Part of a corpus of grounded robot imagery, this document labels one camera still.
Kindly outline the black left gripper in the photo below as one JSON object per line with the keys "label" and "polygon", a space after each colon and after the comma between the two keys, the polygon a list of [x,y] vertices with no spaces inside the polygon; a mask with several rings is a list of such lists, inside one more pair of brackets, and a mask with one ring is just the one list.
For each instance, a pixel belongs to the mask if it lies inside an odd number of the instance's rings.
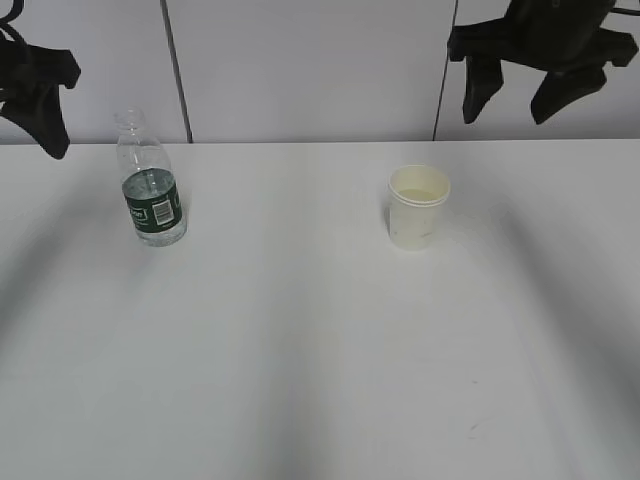
{"label": "black left gripper", "polygon": [[69,136],[59,88],[73,89],[81,69],[69,50],[1,41],[1,116],[14,123],[52,158],[62,159]]}

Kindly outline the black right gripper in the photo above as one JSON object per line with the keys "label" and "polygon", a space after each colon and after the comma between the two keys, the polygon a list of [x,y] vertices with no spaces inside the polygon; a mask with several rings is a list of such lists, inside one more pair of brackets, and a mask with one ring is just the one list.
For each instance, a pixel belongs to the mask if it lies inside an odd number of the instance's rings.
{"label": "black right gripper", "polygon": [[530,104],[537,125],[600,91],[607,63],[626,67],[639,53],[632,34],[602,26],[614,10],[613,1],[512,1],[501,18],[455,26],[448,57],[466,58],[464,123],[502,88],[501,60],[548,73]]}

